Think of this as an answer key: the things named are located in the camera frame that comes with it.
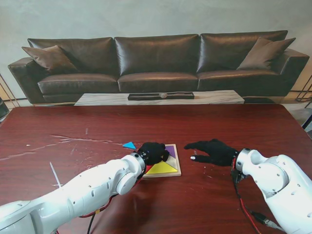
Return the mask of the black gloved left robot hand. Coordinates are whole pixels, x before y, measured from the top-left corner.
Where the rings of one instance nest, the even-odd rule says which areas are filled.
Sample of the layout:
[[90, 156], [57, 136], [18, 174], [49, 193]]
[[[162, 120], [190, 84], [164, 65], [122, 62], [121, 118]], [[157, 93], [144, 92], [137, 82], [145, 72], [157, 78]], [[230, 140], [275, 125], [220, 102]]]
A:
[[137, 152], [147, 166], [152, 166], [160, 162], [166, 162], [170, 153], [163, 143], [145, 142]]

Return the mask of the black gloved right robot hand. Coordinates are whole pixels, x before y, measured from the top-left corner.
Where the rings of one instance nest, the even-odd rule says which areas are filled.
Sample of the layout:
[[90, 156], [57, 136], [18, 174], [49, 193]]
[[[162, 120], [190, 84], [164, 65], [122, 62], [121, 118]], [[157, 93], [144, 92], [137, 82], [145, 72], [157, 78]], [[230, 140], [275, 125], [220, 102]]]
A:
[[199, 150], [207, 155], [193, 155], [191, 160], [200, 163], [210, 163], [216, 166], [231, 166], [232, 161], [238, 156], [239, 151], [226, 145], [218, 139], [198, 141], [184, 146], [185, 150]]

